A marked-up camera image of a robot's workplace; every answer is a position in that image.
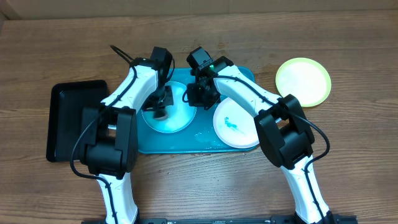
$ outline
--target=black tray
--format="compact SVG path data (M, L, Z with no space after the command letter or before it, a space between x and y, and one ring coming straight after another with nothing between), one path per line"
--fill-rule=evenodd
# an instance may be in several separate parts
M59 83L52 88L46 153L48 161L69 161L80 135L83 107L98 105L108 95L104 80Z

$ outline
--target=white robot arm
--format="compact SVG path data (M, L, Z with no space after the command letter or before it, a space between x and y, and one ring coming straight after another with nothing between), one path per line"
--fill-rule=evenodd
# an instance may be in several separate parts
M271 102L275 104L278 103L278 98L280 98L280 96L265 91L264 89L259 87L250 79L246 78L235 65L225 67L218 72L218 75L239 78L251 85L259 93L262 93ZM272 106L266 102L263 102L262 99L260 99L253 91L248 89L247 86L243 85L241 82L217 77L215 77L213 80L220 94L228 96L232 100L237 102L237 104L239 104L242 108L249 112L249 114L251 114L253 118L257 116L261 110L268 110ZM294 169L289 170L286 169L284 166L281 166L281 169L285 174L287 182L289 183L290 189L293 193L293 197L295 200L295 210L297 215L305 223L318 223L322 218L320 216L320 212L317 209L317 206L314 204L314 200L308 188L308 183L306 181L304 173L304 167L311 159L312 156L305 156L303 159L295 163ZM312 188L314 190L317 201L320 204L323 216L325 217L326 213L329 211L329 207L322 199L312 164L310 164L308 171Z
M277 111L276 108L272 108L272 106L278 104L279 100L282 100L282 98L264 90L250 79L246 78L239 71L238 67L233 65L227 58L221 57L217 60L213 60L208 53L200 47L191 52L190 56L187 58L187 62L192 67L194 75L196 76L196 83L188 85L187 87L189 104L192 106L204 104L205 108L208 108L209 104L216 102L214 99L219 97L219 95L228 96L237 102L237 104L245 109L255 121L257 121L256 128L262 150L275 166L281 167L285 174L295 200L295 211L299 219L304 223L320 223L323 217L331 214L328 205L322 199L312 164L308 167L308 177L323 217L321 216L321 211L319 211L317 205L314 203L314 198L306 180L304 172L305 165L313 158L311 155L312 148L310 146L313 142L313 135L309 126L306 129L308 133L305 134L303 129L299 131L293 130L292 126L299 126L299 121L293 121L292 125L282 128L280 134L280 130L275 125L275 122L280 121L279 116L282 115L282 113ZM265 102L254 91L265 96L273 105ZM214 96L214 99L199 98L193 95ZM294 108L294 106L296 108L299 107L302 112L301 106L295 98L290 100L286 107L289 106L292 108ZM265 117L267 110L273 111L270 111L268 117ZM279 142L272 142L273 136L276 139L281 138L281 136L285 138L279 139Z
M143 109L162 114L166 106L172 105L171 88L165 86L172 60L170 52L159 47L154 48L150 58L133 60L122 84L101 101L103 105L111 106L110 117L117 116L117 121L104 123L102 128L93 127L98 132L94 134L94 141L87 137L90 134L81 140L86 146L81 150L84 153L80 155L80 161L88 166L90 173L110 185L108 190L102 180L97 180L105 201L107 224L133 224L137 221L138 208L131 187L131 171L137 154L136 111ZM85 123L92 119L90 115L93 113L98 111L83 110L82 127L87 126ZM101 135L100 130L104 128L115 129L116 137L110 139L106 134Z
M132 87L122 96L122 98L113 106L115 108L128 107L131 109L139 110L144 104L145 100L150 94L156 91L158 87L158 75L157 71L150 67L137 65L135 66L137 74L134 74L132 68L129 69L129 74L122 84L107 98L102 100L105 106L112 103L121 92L126 89L129 83L132 82L136 75ZM114 125L109 126L111 129L116 129ZM117 179L113 175L99 174L100 177L106 179L111 184L111 192L113 196L114 209L116 211L116 217L119 223L133 224L136 221L138 215L137 205L134 203L132 196L131 187L131 173L127 172L122 179ZM106 207L106 223L114 224L114 218L112 216L112 209L110 203L110 197L105 184L98 180L101 186L101 191L105 201Z

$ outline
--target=water spill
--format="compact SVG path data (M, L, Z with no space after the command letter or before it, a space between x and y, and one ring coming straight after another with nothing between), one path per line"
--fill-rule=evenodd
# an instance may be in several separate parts
M239 133L241 133L241 134L243 134L243 135L246 135L246 134L244 134L241 130L238 129L238 125L229 122L229 117L225 117L224 120L225 120L225 125L226 125L227 127L231 128L233 131L237 131L237 132L239 132Z
M224 146L218 139L214 128L203 128L198 134L195 135L195 140L202 143L210 143L211 146L222 147Z

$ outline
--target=black base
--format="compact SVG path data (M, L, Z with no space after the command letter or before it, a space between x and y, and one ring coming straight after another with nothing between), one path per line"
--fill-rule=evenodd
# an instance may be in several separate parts
M356 216L333 215L334 224L358 224ZM300 224L295 215L276 215L270 218L232 218L232 219L189 219L167 220L165 218L147 218L139 220L139 224Z

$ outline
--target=blue tray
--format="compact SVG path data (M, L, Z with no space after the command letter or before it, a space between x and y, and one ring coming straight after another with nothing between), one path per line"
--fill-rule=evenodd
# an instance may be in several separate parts
M195 82L195 77L190 75L191 68L176 68L171 81L184 85ZM253 73L245 67L239 67L242 74L254 81ZM144 121L142 111L137 114L138 149L144 154L183 154L183 153L213 153L248 151L236 149L223 143L213 128L213 115L218 105L209 110L197 108L193 121L183 130L165 134L153 130Z

